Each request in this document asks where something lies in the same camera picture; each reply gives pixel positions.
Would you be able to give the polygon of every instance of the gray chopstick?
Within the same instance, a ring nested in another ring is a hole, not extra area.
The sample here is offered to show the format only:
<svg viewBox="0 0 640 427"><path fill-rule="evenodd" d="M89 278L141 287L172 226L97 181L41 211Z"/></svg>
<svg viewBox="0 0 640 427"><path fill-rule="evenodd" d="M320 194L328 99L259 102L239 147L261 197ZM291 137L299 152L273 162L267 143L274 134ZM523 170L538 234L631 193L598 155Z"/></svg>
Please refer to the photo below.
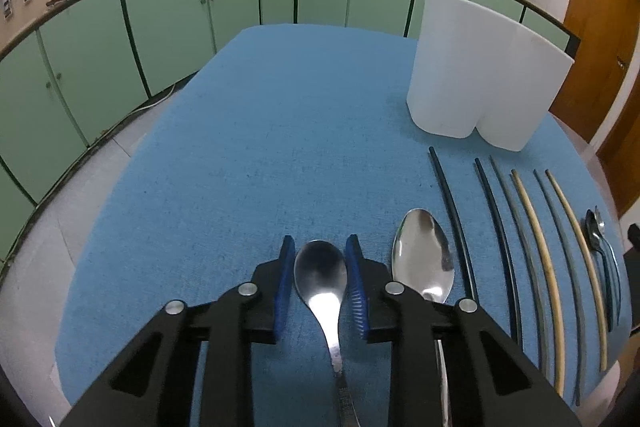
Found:
<svg viewBox="0 0 640 427"><path fill-rule="evenodd" d="M507 204L509 205L509 210L511 211L511 216L513 216L513 222L516 225L516 231L518 232L518 238L520 239L520 243L522 245L522 249L524 250L524 257L527 263L527 270L529 271L529 277L531 280L531 289L533 291L533 301L536 308L536 320L538 322L538 368L542 371L542 374L545 378L550 381L551 368L549 364L548 357L548 342L546 339L546 332L548 331L548 323L546 321L545 312L542 307L542 286L540 285L540 279L538 279L538 274L536 273L536 268L534 266L534 256L531 250L531 246L529 241L527 240L527 236L524 232L525 228L522 223L522 218L520 217L520 213L516 206L515 200L513 199L513 195L509 190L509 187L504 179L504 176L500 169L498 168L497 163L495 162L492 156L489 156L489 161L494 168L495 175L500 182L500 187L504 192L504 197L507 200Z"/></svg>
<svg viewBox="0 0 640 427"><path fill-rule="evenodd" d="M584 389L584 378L586 371L586 360L587 360L587 347L586 347L586 338L585 338L585 330L584 330L584 310L582 309L582 292L580 291L580 282L578 280L576 267L574 263L574 258L571 255L571 247L569 246L569 240L564 231L564 226L562 225L562 221L560 221L560 216L556 211L556 207L554 202L549 195L549 191L546 190L545 184L542 181L542 177L538 174L538 171L534 169L533 175L538 180L540 184L540 188L542 189L542 194L545 197L546 204L549 207L549 211L551 212L551 217L554 220L554 224L556 225L556 230L558 230L558 235L560 237L560 243L562 244L562 251L564 251L564 258L566 259L566 265L569 270L569 278L571 279L571 289L574 293L574 306L575 306L575 317L577 321L577 342L578 342L578 372L576 374L575 379L575 404L580 405L582 400L582 390Z"/></svg>

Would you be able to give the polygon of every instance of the tiled floor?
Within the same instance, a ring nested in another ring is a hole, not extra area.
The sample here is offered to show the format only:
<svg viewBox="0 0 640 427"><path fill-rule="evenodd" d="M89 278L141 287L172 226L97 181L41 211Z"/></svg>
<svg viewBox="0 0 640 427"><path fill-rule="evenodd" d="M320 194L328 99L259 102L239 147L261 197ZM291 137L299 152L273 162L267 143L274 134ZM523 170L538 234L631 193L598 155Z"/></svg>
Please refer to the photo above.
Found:
<svg viewBox="0 0 640 427"><path fill-rule="evenodd" d="M0 364L44 427L49 416L58 425L70 407L53 350L75 266L111 187L167 103L143 113L76 172L34 225L0 289ZM612 205L595 153L563 128Z"/></svg>

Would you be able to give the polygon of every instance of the blue tablecloth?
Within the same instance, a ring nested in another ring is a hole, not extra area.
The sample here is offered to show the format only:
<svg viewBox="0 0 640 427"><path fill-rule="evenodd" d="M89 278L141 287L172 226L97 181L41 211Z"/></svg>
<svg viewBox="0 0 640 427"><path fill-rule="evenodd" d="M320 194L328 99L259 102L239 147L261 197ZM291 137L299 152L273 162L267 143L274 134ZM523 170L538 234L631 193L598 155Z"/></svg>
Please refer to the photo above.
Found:
<svg viewBox="0 0 640 427"><path fill-rule="evenodd" d="M595 204L606 208L604 201L551 116L520 153L498 150L476 133L455 140L418 129L405 102L415 47L412 39L351 28L259 26L243 31L194 77L132 158L78 263L56 345L71 403L165 302L216 299L249 279L258 263L276 257L287 233L297 247L325 239L340 248L357 233L365 256L388 262L402 216L421 206L430 209L452 242L430 145L438 151L460 212L481 304L508 331L500 253L473 163L476 156L484 161L513 253L524 351L537 363L524 254L488 156L504 172L520 172L558 276L566 332L564 398L572 403L577 356L572 290L532 169L551 169L579 215ZM596 315L580 251L566 219L564 224L584 298L589 392L602 377ZM532 235L529 239L534 245ZM618 238L609 233L609 240L620 253ZM463 296L456 270L451 303ZM539 262L538 270L544 281ZM284 339L253 348L256 425L336 425L322 331L295 292L291 299ZM546 292L545 299L551 324ZM622 319L609 335L610 364L625 344L630 316L623 273ZM551 331L548 336L553 346ZM364 344L348 305L342 309L340 340L362 425L385 426L390 346Z"/></svg>

